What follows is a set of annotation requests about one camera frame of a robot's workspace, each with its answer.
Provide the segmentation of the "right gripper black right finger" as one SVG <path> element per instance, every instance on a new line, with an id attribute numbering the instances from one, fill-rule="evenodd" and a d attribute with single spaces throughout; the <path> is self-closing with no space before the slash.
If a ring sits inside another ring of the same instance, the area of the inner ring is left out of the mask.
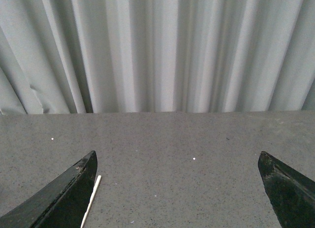
<path id="1" fill-rule="evenodd" d="M 281 227 L 313 228 L 315 182 L 265 151 L 258 169 Z"/>

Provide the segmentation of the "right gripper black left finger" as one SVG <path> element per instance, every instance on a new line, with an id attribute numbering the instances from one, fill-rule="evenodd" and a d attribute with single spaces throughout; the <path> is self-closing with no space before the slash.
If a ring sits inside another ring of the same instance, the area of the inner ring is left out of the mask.
<path id="1" fill-rule="evenodd" d="M 79 228 L 97 172 L 95 151 L 0 218 L 2 228 Z"/>

